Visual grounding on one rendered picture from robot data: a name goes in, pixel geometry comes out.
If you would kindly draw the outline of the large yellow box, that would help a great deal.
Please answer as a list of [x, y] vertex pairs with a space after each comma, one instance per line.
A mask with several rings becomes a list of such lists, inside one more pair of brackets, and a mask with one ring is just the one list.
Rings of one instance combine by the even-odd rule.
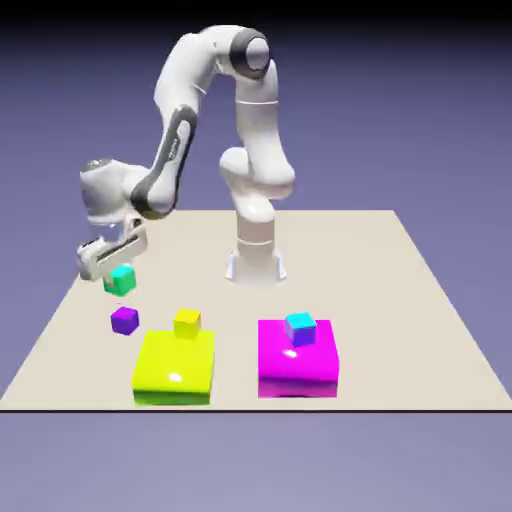
[[214, 372], [214, 332], [180, 338], [148, 331], [132, 375], [138, 405], [208, 405]]

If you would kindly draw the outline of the small cyan cube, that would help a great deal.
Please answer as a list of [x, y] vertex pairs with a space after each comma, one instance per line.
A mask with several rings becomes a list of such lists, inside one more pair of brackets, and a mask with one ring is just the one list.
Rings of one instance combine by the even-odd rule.
[[285, 331], [293, 347], [314, 344], [316, 321], [308, 312], [292, 313], [285, 318]]

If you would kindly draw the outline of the small yellow cube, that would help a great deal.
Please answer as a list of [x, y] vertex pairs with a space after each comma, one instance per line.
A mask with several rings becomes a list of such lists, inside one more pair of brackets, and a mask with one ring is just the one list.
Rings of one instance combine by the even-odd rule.
[[181, 339], [194, 339], [201, 331], [201, 312], [180, 308], [173, 320], [174, 335]]

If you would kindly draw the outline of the small green cube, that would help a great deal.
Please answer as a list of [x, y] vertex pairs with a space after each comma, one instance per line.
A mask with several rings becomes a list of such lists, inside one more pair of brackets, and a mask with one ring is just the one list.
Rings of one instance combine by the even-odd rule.
[[123, 264], [103, 278], [104, 290], [117, 297], [123, 297], [136, 287], [135, 270], [130, 264]]

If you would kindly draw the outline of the small purple cube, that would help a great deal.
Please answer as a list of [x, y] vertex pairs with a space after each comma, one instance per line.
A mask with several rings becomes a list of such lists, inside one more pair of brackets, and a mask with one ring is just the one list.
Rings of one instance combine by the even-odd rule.
[[119, 307], [110, 315], [112, 331], [126, 336], [131, 335], [140, 325], [136, 309]]

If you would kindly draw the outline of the large magenta box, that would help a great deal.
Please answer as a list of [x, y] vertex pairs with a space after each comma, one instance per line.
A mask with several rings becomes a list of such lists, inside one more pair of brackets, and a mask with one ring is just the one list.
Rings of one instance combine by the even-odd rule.
[[258, 321], [259, 398], [337, 396], [340, 368], [332, 324], [315, 322], [315, 341], [295, 347], [284, 319]]

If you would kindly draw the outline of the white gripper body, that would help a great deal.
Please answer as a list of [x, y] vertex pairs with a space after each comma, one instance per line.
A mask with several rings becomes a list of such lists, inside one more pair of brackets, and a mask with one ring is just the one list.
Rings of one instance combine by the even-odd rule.
[[120, 265], [131, 262], [146, 248], [147, 234], [144, 228], [130, 232], [125, 239], [117, 242], [96, 238], [77, 249], [79, 276], [86, 281], [96, 281]]

